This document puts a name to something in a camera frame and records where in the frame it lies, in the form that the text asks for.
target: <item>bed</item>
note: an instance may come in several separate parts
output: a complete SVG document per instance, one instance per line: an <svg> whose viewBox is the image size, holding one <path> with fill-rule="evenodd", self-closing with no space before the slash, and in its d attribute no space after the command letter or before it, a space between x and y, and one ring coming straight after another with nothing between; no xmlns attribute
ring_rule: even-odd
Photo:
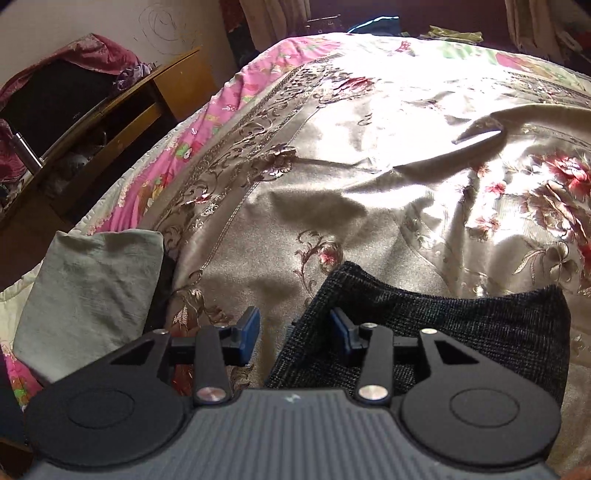
<svg viewBox="0 0 591 480"><path fill-rule="evenodd" d="M589 78L533 57L291 38L140 158L74 231L163 233L177 335L261 307L253 367L236 384L262 383L288 324L343 260L447 297L558 284L571 358L550 465L563 473L591 459L590 102ZM0 297L12 325L34 278Z"/></svg>

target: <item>gray ribbed surface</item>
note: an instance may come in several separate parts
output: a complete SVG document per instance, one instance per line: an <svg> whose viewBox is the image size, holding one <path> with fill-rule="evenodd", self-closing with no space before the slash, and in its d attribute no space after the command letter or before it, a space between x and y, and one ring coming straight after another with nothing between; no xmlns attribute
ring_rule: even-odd
<svg viewBox="0 0 591 480"><path fill-rule="evenodd" d="M485 475L435 462L404 439L389 413L340 390L246 390L224 408L198 411L167 450L110 472L46 463L29 480L554 480L543 465Z"/></svg>

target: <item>gray cloth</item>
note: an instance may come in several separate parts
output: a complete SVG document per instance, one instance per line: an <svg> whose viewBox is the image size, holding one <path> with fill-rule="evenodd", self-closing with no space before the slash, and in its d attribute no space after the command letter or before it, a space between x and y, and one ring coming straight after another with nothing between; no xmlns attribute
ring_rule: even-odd
<svg viewBox="0 0 591 480"><path fill-rule="evenodd" d="M57 232L24 306L14 354L55 382L140 337L162 265L158 232Z"/></svg>

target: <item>scribble drawing on wall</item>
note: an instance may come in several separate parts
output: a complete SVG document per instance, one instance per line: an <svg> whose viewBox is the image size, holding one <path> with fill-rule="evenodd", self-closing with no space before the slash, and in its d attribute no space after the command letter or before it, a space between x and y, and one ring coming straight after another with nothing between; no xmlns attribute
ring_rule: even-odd
<svg viewBox="0 0 591 480"><path fill-rule="evenodd" d="M154 3L140 13L138 21L146 39L163 55L178 55L197 42L194 22L173 5Z"/></svg>

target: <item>wooden desk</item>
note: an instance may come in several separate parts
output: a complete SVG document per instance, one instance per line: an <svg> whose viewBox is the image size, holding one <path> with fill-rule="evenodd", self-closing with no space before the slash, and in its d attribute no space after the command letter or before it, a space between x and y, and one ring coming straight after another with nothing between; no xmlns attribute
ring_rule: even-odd
<svg viewBox="0 0 591 480"><path fill-rule="evenodd" d="M216 91L210 67L200 48L195 48L78 120L46 152L43 168L0 220L0 290L35 267L56 231L69 231L106 192L110 184L101 188L101 182L109 169L125 171ZM43 183L58 160L94 132L107 134L106 145L60 195L47 197Z"/></svg>

